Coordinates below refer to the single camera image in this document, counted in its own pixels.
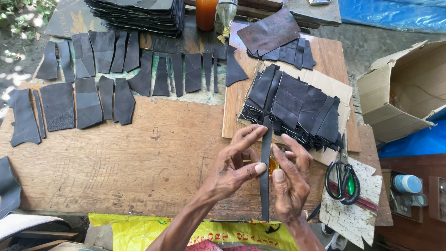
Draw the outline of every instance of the scissors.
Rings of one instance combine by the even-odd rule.
[[[344,133],[343,143],[344,148],[339,152],[336,161],[332,162],[330,166],[328,166],[325,173],[325,189],[330,197],[340,201],[343,205],[352,205],[358,201],[359,194],[361,193],[361,187],[352,165],[348,163],[347,130],[345,130]],[[338,178],[338,190],[335,195],[330,189],[330,173],[334,167],[336,167],[336,176]],[[344,197],[344,192],[346,191],[347,185],[350,198]]]

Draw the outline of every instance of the left hand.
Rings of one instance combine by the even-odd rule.
[[[217,203],[234,194],[245,181],[263,173],[266,164],[260,163],[259,156],[251,146],[267,131],[265,126],[255,124],[238,130],[230,145],[219,152],[196,196],[207,195],[209,200]]]

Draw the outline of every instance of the hand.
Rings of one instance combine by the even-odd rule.
[[[207,195],[212,202],[217,203],[234,194],[243,182],[263,173],[266,164],[260,163],[259,156],[251,146],[267,131],[265,126],[255,124],[238,130],[230,145],[219,152],[198,196]]]
[[[272,144],[274,157],[280,169],[273,171],[273,183],[276,190],[276,216],[279,221],[302,222],[306,217],[302,208],[310,193],[308,167],[313,157],[296,140],[282,134],[282,140],[291,148],[283,153],[276,144]]]

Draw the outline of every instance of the forearm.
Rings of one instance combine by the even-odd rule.
[[[297,246],[303,251],[325,251],[325,247],[310,228],[304,214],[303,216],[285,224]]]
[[[216,203],[197,193],[146,251],[184,251],[192,234]]]

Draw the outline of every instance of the yellow sack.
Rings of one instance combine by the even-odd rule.
[[[166,229],[173,218],[153,216],[133,216],[116,214],[88,215],[93,226],[110,224],[113,229],[114,251],[144,251]],[[222,223],[204,221],[198,226],[189,240],[189,244],[210,239],[215,243],[243,242],[247,244],[262,244],[283,250],[299,250],[288,230],[281,226],[274,233],[265,231],[279,224],[258,223]]]

